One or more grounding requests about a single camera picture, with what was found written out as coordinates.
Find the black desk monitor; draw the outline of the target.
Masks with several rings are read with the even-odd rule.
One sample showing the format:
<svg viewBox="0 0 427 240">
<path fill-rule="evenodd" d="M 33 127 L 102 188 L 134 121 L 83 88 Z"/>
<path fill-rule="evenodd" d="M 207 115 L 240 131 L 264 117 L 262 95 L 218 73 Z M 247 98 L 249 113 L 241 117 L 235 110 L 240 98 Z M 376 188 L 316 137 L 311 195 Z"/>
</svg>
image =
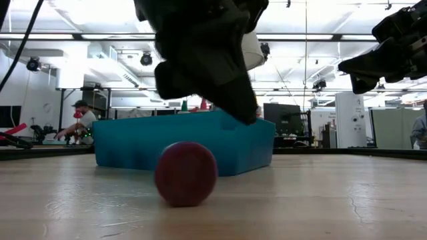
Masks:
<svg viewBox="0 0 427 240">
<path fill-rule="evenodd" d="M 264 103 L 264 119 L 271 122 L 281 121 L 282 117 L 291 113 L 299 113 L 299 105 L 284 105 L 278 103 Z"/>
</svg>

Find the black aluminium table frame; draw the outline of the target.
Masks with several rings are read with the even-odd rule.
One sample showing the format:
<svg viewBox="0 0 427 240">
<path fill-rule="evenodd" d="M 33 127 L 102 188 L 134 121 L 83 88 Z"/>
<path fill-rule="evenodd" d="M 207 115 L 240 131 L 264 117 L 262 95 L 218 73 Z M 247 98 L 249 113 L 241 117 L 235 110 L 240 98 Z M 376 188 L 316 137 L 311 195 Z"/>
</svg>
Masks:
<svg viewBox="0 0 427 240">
<path fill-rule="evenodd" d="M 93 147 L 61 147 L 34 149 L 0 149 L 0 161 L 32 159 L 41 157 L 60 157 L 68 155 L 84 155 L 94 153 Z M 278 148 L 274 155 L 363 155 L 373 157 L 389 157 L 427 161 L 427 150 L 347 148 L 347 149 L 315 149 L 315 148 Z"/>
</svg>

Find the person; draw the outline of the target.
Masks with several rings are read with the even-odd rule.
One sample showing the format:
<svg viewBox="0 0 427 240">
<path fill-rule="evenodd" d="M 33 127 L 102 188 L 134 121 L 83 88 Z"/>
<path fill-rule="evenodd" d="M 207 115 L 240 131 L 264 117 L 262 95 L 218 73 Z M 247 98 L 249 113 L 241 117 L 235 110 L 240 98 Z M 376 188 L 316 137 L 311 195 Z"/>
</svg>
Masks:
<svg viewBox="0 0 427 240">
<path fill-rule="evenodd" d="M 79 121 L 70 125 L 68 128 L 65 128 L 58 132 L 56 136 L 54 136 L 55 139 L 60 139 L 64 137 L 67 134 L 74 133 L 77 131 L 81 134 L 81 137 L 79 138 L 80 143 L 84 145 L 92 145 L 93 144 L 93 137 L 87 136 L 85 137 L 84 131 L 87 131 L 88 129 L 92 129 L 92 125 L 94 122 L 97 121 L 97 117 L 89 109 L 89 105 L 84 100 L 78 100 L 73 104 L 73 107 L 75 108 L 75 111 L 78 113 L 81 113 L 81 117 L 79 118 Z"/>
<path fill-rule="evenodd" d="M 427 150 L 427 100 L 423 104 L 424 113 L 419 116 L 412 127 L 410 140 L 412 146 L 417 145 L 421 150 Z"/>
</svg>

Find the dark red food coloring bottle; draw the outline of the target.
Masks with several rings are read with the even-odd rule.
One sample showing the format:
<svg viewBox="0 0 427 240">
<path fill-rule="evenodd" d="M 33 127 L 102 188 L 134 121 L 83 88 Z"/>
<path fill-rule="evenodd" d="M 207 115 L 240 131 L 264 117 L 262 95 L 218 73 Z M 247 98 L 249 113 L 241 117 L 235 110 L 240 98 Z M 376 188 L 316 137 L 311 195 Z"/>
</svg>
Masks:
<svg viewBox="0 0 427 240">
<path fill-rule="evenodd" d="M 172 207 L 195 207 L 211 194 L 218 166 L 211 151 L 200 143 L 181 141 L 167 146 L 154 173 L 157 192 Z"/>
</svg>

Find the green partition panel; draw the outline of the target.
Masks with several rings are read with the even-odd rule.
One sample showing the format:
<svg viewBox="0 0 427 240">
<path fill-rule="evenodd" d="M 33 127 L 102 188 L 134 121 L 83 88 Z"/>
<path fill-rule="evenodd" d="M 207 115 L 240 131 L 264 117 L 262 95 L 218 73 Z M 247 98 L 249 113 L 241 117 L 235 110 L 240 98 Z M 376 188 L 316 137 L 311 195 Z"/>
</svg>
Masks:
<svg viewBox="0 0 427 240">
<path fill-rule="evenodd" d="M 371 126 L 379 149 L 413 149 L 410 134 L 424 111 L 413 108 L 371 108 Z"/>
</svg>

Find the black wall monitor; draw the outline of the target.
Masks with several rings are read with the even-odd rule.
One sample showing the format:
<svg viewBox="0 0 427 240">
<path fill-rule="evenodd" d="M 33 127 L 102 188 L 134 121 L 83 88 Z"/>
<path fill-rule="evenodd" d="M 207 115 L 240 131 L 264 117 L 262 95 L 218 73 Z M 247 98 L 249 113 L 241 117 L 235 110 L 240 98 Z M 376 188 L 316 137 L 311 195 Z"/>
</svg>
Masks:
<svg viewBox="0 0 427 240">
<path fill-rule="evenodd" d="M 0 106 L 0 128 L 16 127 L 20 123 L 21 106 Z"/>
</svg>

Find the silver lamp with white shade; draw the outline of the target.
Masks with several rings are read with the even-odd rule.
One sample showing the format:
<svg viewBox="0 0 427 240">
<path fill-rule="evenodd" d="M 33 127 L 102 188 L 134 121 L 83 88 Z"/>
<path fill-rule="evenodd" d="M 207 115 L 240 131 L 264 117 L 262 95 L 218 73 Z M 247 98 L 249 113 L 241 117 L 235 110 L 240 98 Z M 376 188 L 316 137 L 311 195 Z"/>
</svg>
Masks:
<svg viewBox="0 0 427 240">
<path fill-rule="evenodd" d="M 247 33 L 243 36 L 242 53 L 248 71 L 265 63 L 264 55 L 255 32 Z"/>
</svg>

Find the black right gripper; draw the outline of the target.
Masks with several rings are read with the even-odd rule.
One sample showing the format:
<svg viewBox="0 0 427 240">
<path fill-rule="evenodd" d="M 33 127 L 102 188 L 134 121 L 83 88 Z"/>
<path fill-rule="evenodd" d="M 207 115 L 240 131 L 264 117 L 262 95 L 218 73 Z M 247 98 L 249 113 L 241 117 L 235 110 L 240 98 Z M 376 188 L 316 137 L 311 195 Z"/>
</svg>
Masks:
<svg viewBox="0 0 427 240">
<path fill-rule="evenodd" d="M 380 43 L 377 48 L 338 65 L 350 76 L 354 94 L 373 90 L 381 78 L 395 83 L 427 76 L 427 1 L 385 17 L 372 29 L 372 35 Z M 421 38 L 397 42 L 409 36 Z"/>
</svg>

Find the teal plastic bin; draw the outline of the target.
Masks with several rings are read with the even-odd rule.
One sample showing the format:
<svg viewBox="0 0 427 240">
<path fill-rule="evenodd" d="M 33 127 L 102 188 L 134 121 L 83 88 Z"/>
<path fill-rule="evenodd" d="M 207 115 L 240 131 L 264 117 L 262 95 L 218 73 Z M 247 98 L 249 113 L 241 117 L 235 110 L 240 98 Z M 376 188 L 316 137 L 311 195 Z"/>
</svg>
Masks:
<svg viewBox="0 0 427 240">
<path fill-rule="evenodd" d="M 270 165 L 276 127 L 264 119 L 244 125 L 224 111 L 159 115 L 93 123 L 96 163 L 153 171 L 162 151 L 181 141 L 207 147 L 221 177 Z"/>
</svg>

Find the black bent bar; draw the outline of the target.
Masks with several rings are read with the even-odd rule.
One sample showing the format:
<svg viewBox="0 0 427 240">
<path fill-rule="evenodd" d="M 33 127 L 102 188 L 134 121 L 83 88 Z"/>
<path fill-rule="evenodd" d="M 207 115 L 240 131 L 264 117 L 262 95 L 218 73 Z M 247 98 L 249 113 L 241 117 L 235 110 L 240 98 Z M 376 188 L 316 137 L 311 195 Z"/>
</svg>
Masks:
<svg viewBox="0 0 427 240">
<path fill-rule="evenodd" d="M 0 132 L 0 147 L 31 149 L 33 144 L 8 133 Z"/>
</svg>

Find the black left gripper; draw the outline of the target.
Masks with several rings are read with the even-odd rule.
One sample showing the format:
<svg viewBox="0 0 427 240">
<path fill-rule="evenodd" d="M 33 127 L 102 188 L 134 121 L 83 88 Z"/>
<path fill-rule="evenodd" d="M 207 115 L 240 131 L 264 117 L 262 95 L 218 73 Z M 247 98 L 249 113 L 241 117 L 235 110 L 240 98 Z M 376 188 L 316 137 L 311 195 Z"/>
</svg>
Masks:
<svg viewBox="0 0 427 240">
<path fill-rule="evenodd" d="M 169 61 L 155 68 L 162 99 L 199 95 L 243 124 L 256 122 L 257 100 L 242 53 L 242 39 L 254 32 L 269 0 L 133 0 L 139 21 L 155 32 L 155 47 L 170 61 L 210 57 L 240 67 L 241 73 L 224 84 L 206 74 L 176 69 Z"/>
</svg>

